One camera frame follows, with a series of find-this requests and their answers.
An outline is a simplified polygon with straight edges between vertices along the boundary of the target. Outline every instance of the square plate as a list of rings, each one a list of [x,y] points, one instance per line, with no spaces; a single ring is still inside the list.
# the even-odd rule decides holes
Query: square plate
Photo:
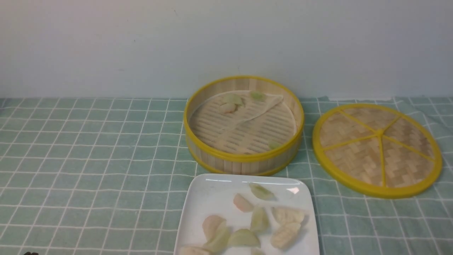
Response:
[[[277,200],[263,201],[256,198],[250,191],[248,183],[259,183],[275,194]],[[261,177],[227,174],[202,174],[194,178],[187,192],[174,254],[185,245],[202,245],[206,242],[202,223],[209,215],[217,214],[226,219],[232,231],[250,228],[251,212],[239,211],[233,204],[234,196],[240,193],[254,205],[266,208],[272,231],[259,235],[261,250],[266,255],[276,254],[310,254],[319,255],[318,230],[314,215],[310,190],[302,182],[295,179],[279,177]],[[302,229],[294,245],[286,251],[280,251],[270,244],[270,237],[279,224],[273,218],[271,206],[288,206],[304,211],[305,218]],[[250,248],[234,247],[227,249],[224,255],[250,255]]]

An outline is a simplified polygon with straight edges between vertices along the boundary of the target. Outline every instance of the bamboo steamer lid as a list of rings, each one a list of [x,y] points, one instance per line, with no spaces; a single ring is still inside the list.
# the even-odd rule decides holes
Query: bamboo steamer lid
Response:
[[[315,125],[313,149],[333,178],[382,198],[414,196],[432,185],[442,169],[431,134],[412,118],[379,105],[330,110]]]

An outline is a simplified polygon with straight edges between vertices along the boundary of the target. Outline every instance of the bamboo steamer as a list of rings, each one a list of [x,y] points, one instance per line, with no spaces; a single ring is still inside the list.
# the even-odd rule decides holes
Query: bamboo steamer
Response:
[[[265,101],[253,100],[250,91],[264,93]],[[240,96],[245,106],[220,113],[222,98],[229,93]],[[304,111],[297,97],[277,82],[253,76],[213,81],[199,89],[184,110],[189,151],[214,173],[272,175],[280,171],[297,154],[303,126]],[[271,149],[269,143],[278,147]]]
[[[373,104],[343,105],[321,116],[313,130],[313,150],[333,178],[381,198],[421,193],[442,169],[440,149],[423,126]]]

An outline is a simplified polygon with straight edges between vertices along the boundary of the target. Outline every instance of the yellow rim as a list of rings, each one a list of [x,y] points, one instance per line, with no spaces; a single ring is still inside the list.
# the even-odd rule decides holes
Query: yellow rim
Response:
[[[289,95],[291,95],[296,102],[298,102],[298,106],[300,107],[300,110],[302,113],[302,123],[299,125],[296,134],[291,138],[291,140],[289,140],[287,143],[283,144],[282,146],[280,146],[274,150],[270,150],[268,152],[257,153],[257,154],[252,154],[252,155],[242,155],[242,154],[227,153],[227,152],[223,152],[223,151],[217,150],[215,148],[212,148],[209,145],[203,143],[200,139],[198,139],[197,136],[195,136],[195,134],[192,132],[192,130],[189,127],[188,116],[187,116],[188,105],[190,105],[192,100],[207,87],[209,87],[213,84],[222,82],[222,81],[226,81],[226,80],[230,80],[230,79],[238,79],[238,78],[253,78],[253,79],[257,79],[257,80],[266,81],[268,83],[271,83],[275,86],[278,86],[278,87],[286,90],[286,92]],[[304,121],[305,121],[305,118],[304,118],[304,110],[302,109],[302,105],[300,104],[299,99],[289,89],[287,89],[285,86],[283,86],[273,80],[269,80],[269,79],[262,78],[262,77],[256,77],[256,76],[249,76],[249,75],[226,77],[226,78],[215,80],[211,83],[204,85],[189,99],[189,101],[187,102],[186,107],[184,109],[184,128],[186,129],[186,136],[188,136],[192,140],[192,142],[197,147],[202,149],[203,151],[205,151],[217,158],[220,158],[223,160],[228,160],[228,161],[235,161],[235,162],[263,161],[263,160],[273,158],[273,157],[283,153],[288,148],[292,147],[297,142],[298,138],[302,135]]]
[[[206,170],[208,170],[209,172],[225,174],[225,172],[217,170],[217,169],[213,168],[212,166],[210,166],[210,165],[206,164],[205,162],[203,162],[199,157],[197,157],[195,155],[195,153],[193,153],[193,151],[190,148],[189,148],[189,152],[192,155],[192,157],[195,159],[195,161],[198,162],[198,164],[200,164],[202,167],[206,168]],[[281,165],[278,168],[272,169],[272,170],[267,171],[267,172],[262,172],[262,173],[258,173],[258,174],[251,174],[251,175],[256,175],[256,176],[271,176],[271,175],[274,175],[274,174],[280,172],[289,163],[291,163],[291,161],[294,159],[294,157],[296,157],[296,155],[297,155],[297,152],[294,153],[294,155],[291,156],[291,158],[287,162],[285,162],[283,165]]]
[[[422,180],[421,182],[419,182],[417,184],[414,184],[412,186],[401,187],[401,188],[389,188],[389,187],[383,187],[383,186],[379,187],[379,186],[374,186],[374,185],[371,185],[371,184],[364,183],[362,181],[359,181],[359,180],[347,175],[346,173],[344,173],[343,171],[338,169],[329,160],[329,158],[327,158],[327,156],[324,154],[324,149],[322,148],[321,142],[320,142],[320,139],[319,139],[321,126],[334,113],[342,112],[342,110],[344,110],[344,109],[356,108],[356,107],[368,107],[368,108],[376,108],[376,109],[388,111],[388,112],[391,112],[391,113],[393,113],[393,114],[398,116],[395,120],[392,121],[391,124],[396,122],[397,119],[399,119],[399,118],[404,118],[405,120],[409,121],[411,124],[416,126],[427,137],[429,143],[431,144],[432,149],[433,149],[434,158],[432,158],[430,156],[427,156],[427,155],[424,155],[424,154],[420,153],[419,151],[414,150],[411,147],[409,149],[411,151],[421,155],[422,157],[425,157],[426,159],[431,160],[431,161],[434,162],[433,170],[430,172],[430,174],[424,180]],[[382,143],[382,138],[385,138],[385,139],[391,140],[392,142],[396,142],[396,143],[398,143],[398,144],[400,144],[400,145],[402,145],[402,146],[404,146],[406,148],[409,147],[409,146],[404,145],[404,144],[402,144],[401,142],[399,142],[399,141],[397,141],[395,139],[392,139],[390,137],[387,137],[387,136],[383,135],[382,134],[383,131],[376,131],[376,130],[373,130],[372,128],[370,128],[369,126],[367,126],[367,125],[365,125],[365,124],[363,124],[361,122],[358,122],[358,123],[361,124],[362,126],[368,128],[368,129],[372,130],[375,133],[372,136],[362,137],[362,138],[357,139],[359,141],[360,140],[369,139],[370,137],[377,136],[377,137],[380,138],[379,139],[380,140],[380,144]],[[380,148],[381,148],[381,160],[383,161],[382,146],[380,146]],[[440,149],[439,149],[435,139],[429,133],[429,131],[426,130],[423,126],[421,126],[414,119],[412,119],[412,118],[410,118],[410,117],[408,117],[408,116],[406,116],[406,115],[404,115],[404,114],[402,114],[402,113],[400,113],[400,112],[398,112],[396,110],[393,110],[391,108],[388,108],[388,107],[385,107],[385,106],[381,106],[381,105],[364,104],[364,103],[343,105],[343,106],[339,106],[337,108],[334,108],[334,109],[328,111],[327,113],[325,113],[324,115],[322,115],[320,117],[320,119],[316,122],[316,125],[315,125],[314,130],[313,130],[313,151],[314,151],[314,154],[315,154],[316,158],[318,159],[319,163],[321,164],[321,166],[333,178],[335,178],[336,180],[338,180],[339,182],[341,182],[345,186],[347,186],[347,187],[349,187],[349,188],[351,188],[351,189],[353,189],[353,190],[355,190],[357,192],[363,193],[363,194],[368,195],[368,196],[376,196],[376,197],[381,197],[381,198],[404,198],[404,197],[415,196],[415,195],[423,192],[424,190],[426,190],[428,187],[430,187],[436,181],[436,179],[439,177],[439,174],[440,174],[440,172],[442,170],[442,154],[440,152]]]

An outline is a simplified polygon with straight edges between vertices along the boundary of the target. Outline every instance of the wall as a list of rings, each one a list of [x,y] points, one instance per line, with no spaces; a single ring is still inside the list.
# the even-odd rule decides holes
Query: wall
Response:
[[[1,0],[1,97],[453,95],[451,0]]]

